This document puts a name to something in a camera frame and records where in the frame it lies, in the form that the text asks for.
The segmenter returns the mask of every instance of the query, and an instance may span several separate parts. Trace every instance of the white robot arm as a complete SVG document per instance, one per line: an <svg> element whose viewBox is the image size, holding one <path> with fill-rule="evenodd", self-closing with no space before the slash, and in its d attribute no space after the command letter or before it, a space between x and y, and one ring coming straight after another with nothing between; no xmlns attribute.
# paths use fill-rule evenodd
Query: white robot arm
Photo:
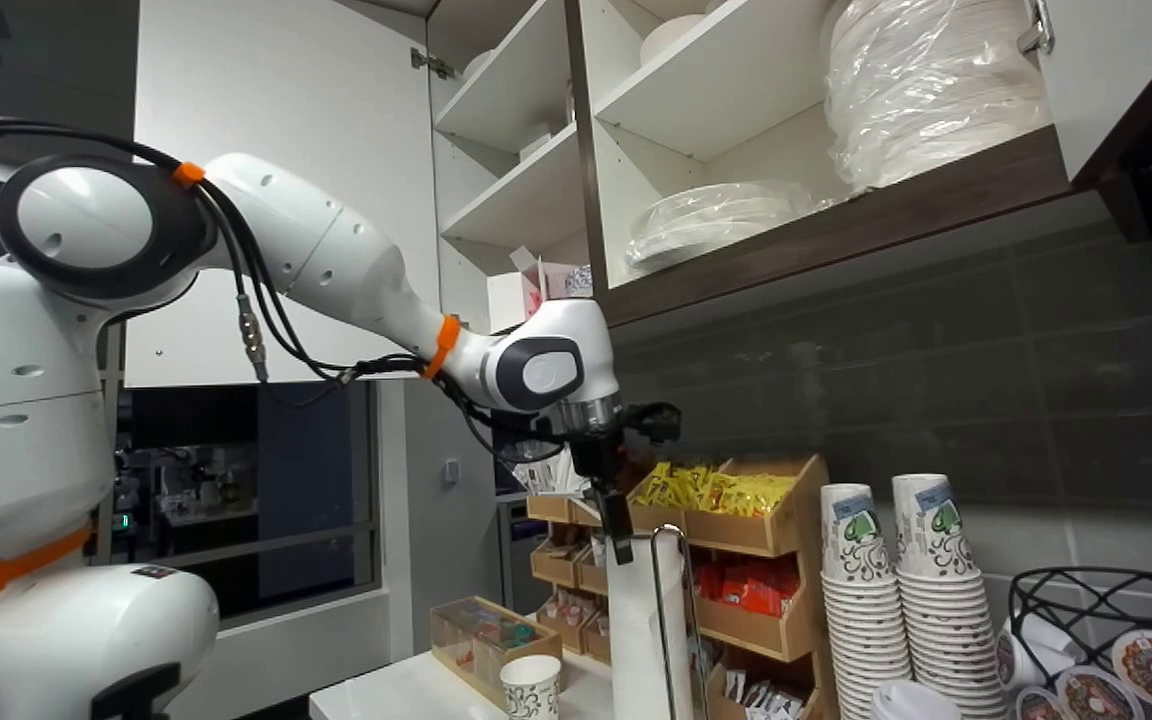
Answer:
<svg viewBox="0 0 1152 720"><path fill-rule="evenodd" d="M0 121L0 135L72 134ZM553 300L517 332L479 336L421 304L382 228L276 165L219 157L193 169L141 143L84 141L141 162L42 162L0 189L0 720L147 720L217 635L203 582L81 568L87 512L114 483L95 336L173 304L210 263L257 280L257 307L294 351L304 348L276 329L262 287L414 351L342 367L335 382L421 367L479 421L537 421L537 437L568 443L591 480L609 535L629 540L624 480L636 469L624 437L672 437L677 414L618 406L591 300Z"/></svg>

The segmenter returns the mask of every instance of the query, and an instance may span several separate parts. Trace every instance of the white countertop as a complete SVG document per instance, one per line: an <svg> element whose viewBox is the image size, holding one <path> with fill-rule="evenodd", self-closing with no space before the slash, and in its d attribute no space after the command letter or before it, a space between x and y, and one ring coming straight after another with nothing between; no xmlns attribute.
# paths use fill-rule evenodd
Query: white countertop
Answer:
<svg viewBox="0 0 1152 720"><path fill-rule="evenodd" d="M573 662L573 686L564 687L564 720L609 720L611 716L611 672L609 665ZM307 695L314 720L504 720L504 713L447 672L435 658L410 658L382 672L332 686Z"/></svg>

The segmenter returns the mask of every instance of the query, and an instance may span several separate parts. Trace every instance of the tile backsplash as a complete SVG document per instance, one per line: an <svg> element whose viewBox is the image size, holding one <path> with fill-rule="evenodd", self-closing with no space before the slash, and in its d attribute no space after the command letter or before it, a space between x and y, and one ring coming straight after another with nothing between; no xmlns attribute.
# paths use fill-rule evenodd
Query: tile backsplash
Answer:
<svg viewBox="0 0 1152 720"><path fill-rule="evenodd" d="M819 450L880 496L945 469L997 602L1019 568L1152 568L1152 243L1106 218L618 351L687 450Z"/></svg>

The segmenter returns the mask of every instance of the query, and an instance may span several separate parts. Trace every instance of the stacked paper cup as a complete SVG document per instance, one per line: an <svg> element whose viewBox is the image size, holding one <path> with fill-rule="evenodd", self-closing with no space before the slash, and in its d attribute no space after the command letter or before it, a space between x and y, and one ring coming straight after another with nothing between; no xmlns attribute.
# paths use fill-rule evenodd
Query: stacked paper cup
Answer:
<svg viewBox="0 0 1152 720"><path fill-rule="evenodd" d="M867 483L823 483L819 533L832 676L844 720L867 720L880 686L911 680L902 589Z"/></svg>
<svg viewBox="0 0 1152 720"><path fill-rule="evenodd" d="M947 478L897 478L902 602L920 686L967 720L1010 716L986 578L967 558Z"/></svg>

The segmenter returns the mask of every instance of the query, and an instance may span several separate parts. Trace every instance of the white shelf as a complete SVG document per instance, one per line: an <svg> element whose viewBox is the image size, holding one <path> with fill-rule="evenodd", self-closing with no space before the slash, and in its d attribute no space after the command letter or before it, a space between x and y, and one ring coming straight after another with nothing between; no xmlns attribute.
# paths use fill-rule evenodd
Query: white shelf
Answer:
<svg viewBox="0 0 1152 720"><path fill-rule="evenodd" d="M517 151L527 134L568 114L573 66L564 0L537 0L494 61L435 118L445 135Z"/></svg>
<svg viewBox="0 0 1152 720"><path fill-rule="evenodd" d="M636 67L596 114L672 151L718 162L819 105L830 0L730 0Z"/></svg>
<svg viewBox="0 0 1152 720"><path fill-rule="evenodd" d="M463 243L494 243L499 254L547 248L547 259L583 256L575 123L568 123L537 157L519 162L483 195L458 211L445 238Z"/></svg>

